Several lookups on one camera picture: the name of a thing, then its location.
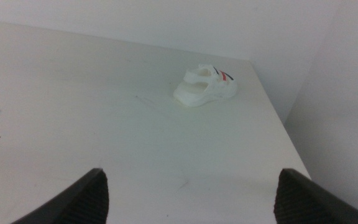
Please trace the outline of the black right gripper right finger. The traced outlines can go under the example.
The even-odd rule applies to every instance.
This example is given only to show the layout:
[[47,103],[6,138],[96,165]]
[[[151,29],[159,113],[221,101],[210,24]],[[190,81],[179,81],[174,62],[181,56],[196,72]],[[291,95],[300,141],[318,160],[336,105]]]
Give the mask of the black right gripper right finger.
[[358,209],[295,169],[282,169],[273,213],[278,224],[358,223]]

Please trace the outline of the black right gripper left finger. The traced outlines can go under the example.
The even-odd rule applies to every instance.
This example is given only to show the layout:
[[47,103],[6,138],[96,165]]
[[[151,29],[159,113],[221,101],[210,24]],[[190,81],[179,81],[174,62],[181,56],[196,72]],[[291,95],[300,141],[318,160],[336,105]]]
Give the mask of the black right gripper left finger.
[[108,211],[108,179],[102,169],[94,168],[14,224],[104,224]]

